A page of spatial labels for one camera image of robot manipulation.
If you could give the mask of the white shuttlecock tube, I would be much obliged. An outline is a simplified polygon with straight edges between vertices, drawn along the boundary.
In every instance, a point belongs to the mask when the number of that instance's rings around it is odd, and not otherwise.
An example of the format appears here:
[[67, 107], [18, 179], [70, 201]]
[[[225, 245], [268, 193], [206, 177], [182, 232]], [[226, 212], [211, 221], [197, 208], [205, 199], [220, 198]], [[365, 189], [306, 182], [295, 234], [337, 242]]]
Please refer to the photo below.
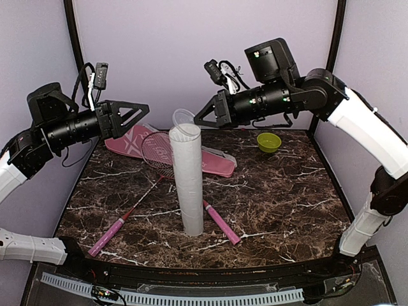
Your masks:
[[170, 130], [169, 138], [184, 232], [197, 237], [203, 233], [201, 129], [179, 124]]

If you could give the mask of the pink racket bag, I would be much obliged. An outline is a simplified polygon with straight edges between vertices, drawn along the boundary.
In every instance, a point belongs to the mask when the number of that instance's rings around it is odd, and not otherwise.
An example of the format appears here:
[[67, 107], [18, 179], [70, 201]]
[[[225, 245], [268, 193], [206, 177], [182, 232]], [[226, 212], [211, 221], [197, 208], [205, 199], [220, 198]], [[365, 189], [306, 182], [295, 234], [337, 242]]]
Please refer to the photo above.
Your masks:
[[[114, 153], [134, 158], [142, 158], [142, 140], [158, 129], [150, 124], [133, 126], [124, 136], [105, 140], [105, 146]], [[220, 150], [201, 147], [202, 170], [205, 173], [229, 178], [237, 167], [236, 159]]]

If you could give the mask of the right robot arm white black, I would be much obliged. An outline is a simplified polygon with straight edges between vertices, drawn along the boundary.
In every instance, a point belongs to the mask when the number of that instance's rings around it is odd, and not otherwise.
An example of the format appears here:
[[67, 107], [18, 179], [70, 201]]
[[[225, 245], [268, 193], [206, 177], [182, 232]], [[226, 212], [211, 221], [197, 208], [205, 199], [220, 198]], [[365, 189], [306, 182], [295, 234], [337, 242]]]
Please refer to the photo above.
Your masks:
[[323, 68], [299, 74], [286, 41], [270, 40], [246, 49], [259, 86], [235, 92], [234, 82], [211, 60], [204, 68], [220, 90], [194, 117], [210, 128], [236, 128], [271, 115], [297, 117], [308, 111], [349, 135], [380, 164], [366, 202], [339, 238], [336, 254], [325, 263], [338, 277], [366, 242], [407, 205], [407, 142], [356, 91]]

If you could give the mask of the clear tube lid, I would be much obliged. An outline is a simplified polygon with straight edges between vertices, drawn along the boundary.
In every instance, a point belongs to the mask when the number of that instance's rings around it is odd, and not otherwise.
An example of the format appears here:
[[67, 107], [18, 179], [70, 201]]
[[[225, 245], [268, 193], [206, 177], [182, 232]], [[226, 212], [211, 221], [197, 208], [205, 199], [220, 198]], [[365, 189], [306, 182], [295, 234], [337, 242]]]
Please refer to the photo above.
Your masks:
[[176, 109], [172, 115], [173, 125], [185, 135], [192, 136], [186, 124], [194, 124], [194, 114], [184, 108]]

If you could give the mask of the pink racket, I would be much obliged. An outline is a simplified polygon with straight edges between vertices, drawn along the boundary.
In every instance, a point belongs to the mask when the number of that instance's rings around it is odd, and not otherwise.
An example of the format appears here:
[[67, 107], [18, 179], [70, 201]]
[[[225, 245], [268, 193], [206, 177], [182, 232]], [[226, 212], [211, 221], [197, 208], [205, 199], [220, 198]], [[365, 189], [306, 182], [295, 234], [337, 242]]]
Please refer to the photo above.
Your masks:
[[[142, 141], [142, 156], [147, 164], [153, 167], [162, 177], [174, 179], [173, 156], [170, 140], [166, 133], [156, 132]], [[236, 245], [240, 238], [227, 225], [217, 211], [205, 200], [201, 205], [201, 211], [205, 209], [228, 240]]]
[[115, 223], [105, 232], [105, 234], [88, 250], [88, 254], [93, 258], [96, 257], [104, 248], [104, 246], [116, 235], [116, 233], [123, 227], [129, 216], [133, 213], [135, 208], [147, 197], [147, 195], [155, 188], [163, 179], [173, 179], [174, 174], [161, 174], [159, 180], [154, 183], [141, 198], [121, 217], [119, 217]]

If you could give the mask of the pink racket top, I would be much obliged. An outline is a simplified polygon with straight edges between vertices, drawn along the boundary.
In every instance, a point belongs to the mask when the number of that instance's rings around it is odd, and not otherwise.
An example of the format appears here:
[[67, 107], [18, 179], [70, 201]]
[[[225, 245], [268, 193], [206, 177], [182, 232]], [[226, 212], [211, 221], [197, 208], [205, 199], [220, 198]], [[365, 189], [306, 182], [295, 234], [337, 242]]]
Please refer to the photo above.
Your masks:
[[[142, 141], [142, 156], [147, 164], [153, 167], [162, 177], [174, 179], [173, 156], [170, 140], [166, 133], [156, 132]], [[240, 238], [227, 225], [217, 211], [205, 200], [201, 205], [201, 211], [205, 209], [228, 240], [236, 245]]]

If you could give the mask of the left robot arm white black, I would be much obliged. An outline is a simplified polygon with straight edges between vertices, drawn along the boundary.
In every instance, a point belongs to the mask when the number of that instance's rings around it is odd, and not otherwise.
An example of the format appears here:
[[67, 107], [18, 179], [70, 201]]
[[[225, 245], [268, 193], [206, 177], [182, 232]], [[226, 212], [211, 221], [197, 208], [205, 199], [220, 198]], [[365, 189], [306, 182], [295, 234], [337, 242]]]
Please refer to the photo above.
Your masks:
[[[17, 133], [1, 151], [1, 199], [33, 178], [64, 149], [95, 137], [124, 136], [150, 109], [125, 101], [97, 102], [80, 111], [74, 99], [62, 93], [58, 82], [46, 84], [27, 96], [33, 123]], [[1, 230], [1, 259], [63, 265], [76, 278], [90, 272], [90, 264], [71, 238], [40, 238]]]

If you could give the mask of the pink racket bottom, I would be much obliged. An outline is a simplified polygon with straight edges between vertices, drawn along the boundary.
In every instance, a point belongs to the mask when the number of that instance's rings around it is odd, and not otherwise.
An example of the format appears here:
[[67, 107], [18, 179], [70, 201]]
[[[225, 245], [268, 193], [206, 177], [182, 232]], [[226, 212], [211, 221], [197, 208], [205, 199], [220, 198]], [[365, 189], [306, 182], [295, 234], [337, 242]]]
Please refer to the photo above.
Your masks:
[[141, 198], [121, 217], [119, 217], [115, 223], [105, 232], [105, 234], [88, 250], [88, 254], [93, 258], [96, 257], [104, 248], [104, 246], [116, 235], [116, 233], [123, 227], [129, 216], [133, 213], [135, 208], [147, 197], [147, 195], [155, 188], [163, 179], [173, 179], [174, 174], [161, 174], [159, 180], [154, 183]]

